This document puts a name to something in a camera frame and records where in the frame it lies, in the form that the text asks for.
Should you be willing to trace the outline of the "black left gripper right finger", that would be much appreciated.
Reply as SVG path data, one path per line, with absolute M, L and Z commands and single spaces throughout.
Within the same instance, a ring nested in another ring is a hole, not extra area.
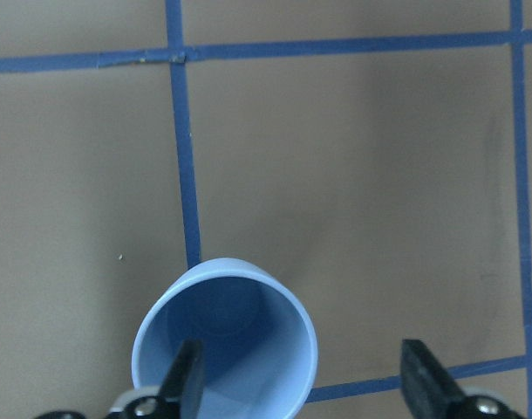
M 421 340 L 402 340 L 399 367 L 401 393 L 413 418 L 452 418 L 466 399 Z

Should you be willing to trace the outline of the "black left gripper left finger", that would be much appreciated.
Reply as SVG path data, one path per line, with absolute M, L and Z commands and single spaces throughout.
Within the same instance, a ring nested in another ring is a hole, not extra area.
M 200 340 L 184 340 L 156 396 L 157 417 L 195 419 L 203 390 L 203 344 Z

